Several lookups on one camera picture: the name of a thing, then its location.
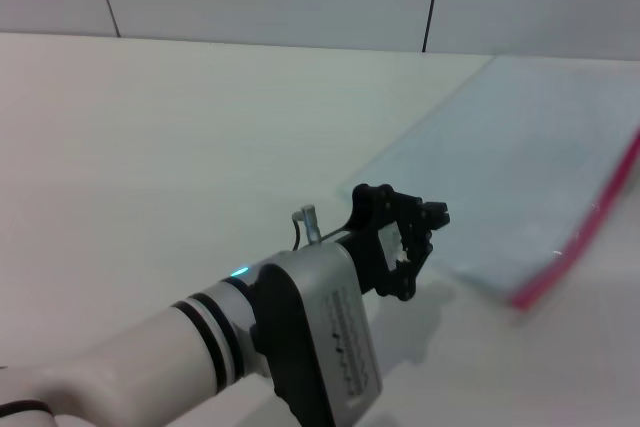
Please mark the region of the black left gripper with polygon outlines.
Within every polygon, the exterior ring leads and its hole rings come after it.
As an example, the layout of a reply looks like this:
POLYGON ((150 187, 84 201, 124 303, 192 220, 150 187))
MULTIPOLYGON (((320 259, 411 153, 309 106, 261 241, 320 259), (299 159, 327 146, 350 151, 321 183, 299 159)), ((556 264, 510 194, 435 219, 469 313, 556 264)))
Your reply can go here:
POLYGON ((339 244, 350 255, 363 294, 410 300, 433 250, 431 235, 450 223, 445 202, 423 201, 389 185, 360 184, 339 244))

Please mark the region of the clear document bag red zipper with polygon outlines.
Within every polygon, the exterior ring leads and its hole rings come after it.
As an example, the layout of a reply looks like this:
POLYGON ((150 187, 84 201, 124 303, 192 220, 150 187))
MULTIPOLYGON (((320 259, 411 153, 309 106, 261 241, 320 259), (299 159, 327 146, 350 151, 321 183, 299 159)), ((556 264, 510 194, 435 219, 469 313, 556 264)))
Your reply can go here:
POLYGON ((501 56, 352 177, 448 205, 432 261, 531 308, 640 164, 640 61, 501 56))

